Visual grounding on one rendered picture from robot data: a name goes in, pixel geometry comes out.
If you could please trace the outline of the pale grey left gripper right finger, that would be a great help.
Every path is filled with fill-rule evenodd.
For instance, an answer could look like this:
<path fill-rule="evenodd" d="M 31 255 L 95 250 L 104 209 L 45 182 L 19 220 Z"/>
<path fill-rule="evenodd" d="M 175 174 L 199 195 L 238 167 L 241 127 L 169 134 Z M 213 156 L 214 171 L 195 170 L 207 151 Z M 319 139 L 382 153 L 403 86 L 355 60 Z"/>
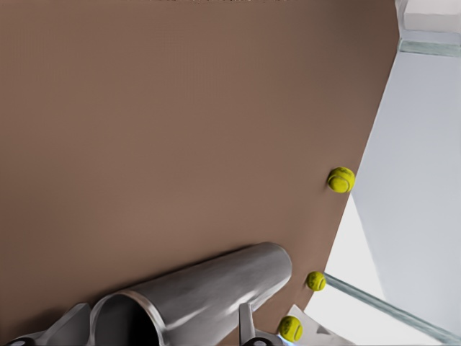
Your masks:
<path fill-rule="evenodd" d="M 282 340 L 277 335 L 255 328 L 251 306 L 248 303 L 239 306 L 238 318 L 240 346 L 282 346 Z"/>

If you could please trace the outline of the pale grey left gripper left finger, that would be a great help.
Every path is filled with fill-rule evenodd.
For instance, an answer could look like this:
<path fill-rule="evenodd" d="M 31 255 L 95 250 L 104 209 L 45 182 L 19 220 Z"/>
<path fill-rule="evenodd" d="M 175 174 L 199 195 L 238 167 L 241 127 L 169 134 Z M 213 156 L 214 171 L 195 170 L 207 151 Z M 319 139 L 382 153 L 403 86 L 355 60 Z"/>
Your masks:
<path fill-rule="evenodd" d="M 90 313 L 88 303 L 78 303 L 46 330 L 22 335 L 5 346 L 87 346 Z"/>

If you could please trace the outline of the yellow tennis ball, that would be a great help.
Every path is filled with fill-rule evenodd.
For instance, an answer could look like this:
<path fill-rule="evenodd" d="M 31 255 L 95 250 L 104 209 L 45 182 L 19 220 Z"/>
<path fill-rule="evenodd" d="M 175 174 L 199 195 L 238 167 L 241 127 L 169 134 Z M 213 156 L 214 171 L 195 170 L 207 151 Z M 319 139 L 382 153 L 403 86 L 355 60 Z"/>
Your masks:
<path fill-rule="evenodd" d="M 312 271 L 308 274 L 305 284 L 314 292 L 321 291 L 326 286 L 325 275 L 319 271 Z"/>
<path fill-rule="evenodd" d="M 351 192 L 355 184 L 355 173 L 346 167 L 337 167 L 328 174 L 327 185 L 337 193 Z"/>
<path fill-rule="evenodd" d="M 278 332 L 289 342 L 297 342 L 303 335 L 303 326 L 295 316 L 285 316 L 281 319 Z"/>

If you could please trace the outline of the silver frame post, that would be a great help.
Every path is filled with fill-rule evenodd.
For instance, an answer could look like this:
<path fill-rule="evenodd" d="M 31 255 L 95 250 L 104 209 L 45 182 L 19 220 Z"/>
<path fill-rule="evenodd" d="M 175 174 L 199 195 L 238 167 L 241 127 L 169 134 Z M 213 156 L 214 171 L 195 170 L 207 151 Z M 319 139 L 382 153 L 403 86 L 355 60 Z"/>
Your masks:
<path fill-rule="evenodd" d="M 461 45 L 454 44 L 401 40 L 398 50 L 402 53 L 461 58 Z"/>
<path fill-rule="evenodd" d="M 343 280 L 339 280 L 334 276 L 324 273 L 324 277 L 326 278 L 326 283 L 341 291 L 342 293 L 351 296 L 352 298 L 361 301 L 362 303 L 371 306 L 378 311 L 387 314 L 388 316 L 407 324 L 408 326 L 428 335 L 429 337 L 438 340 L 443 345 L 449 346 L 461 346 L 461 336 L 453 334 L 446 329 L 442 329 L 434 324 L 431 324 L 413 314 L 404 311 L 403 309 L 397 308 L 392 304 L 387 303 L 386 301 L 377 298 L 363 290 L 356 288 L 353 285 L 350 285 Z"/>

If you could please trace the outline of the silver metal tennis tube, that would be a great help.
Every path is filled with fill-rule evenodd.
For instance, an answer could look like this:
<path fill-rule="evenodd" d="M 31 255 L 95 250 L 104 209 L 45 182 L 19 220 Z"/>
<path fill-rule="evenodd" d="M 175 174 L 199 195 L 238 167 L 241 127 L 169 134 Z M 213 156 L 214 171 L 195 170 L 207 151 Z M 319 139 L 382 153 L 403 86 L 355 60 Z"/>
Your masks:
<path fill-rule="evenodd" d="M 290 279 L 278 244 L 231 252 L 102 298 L 91 312 L 90 346 L 216 346 Z"/>

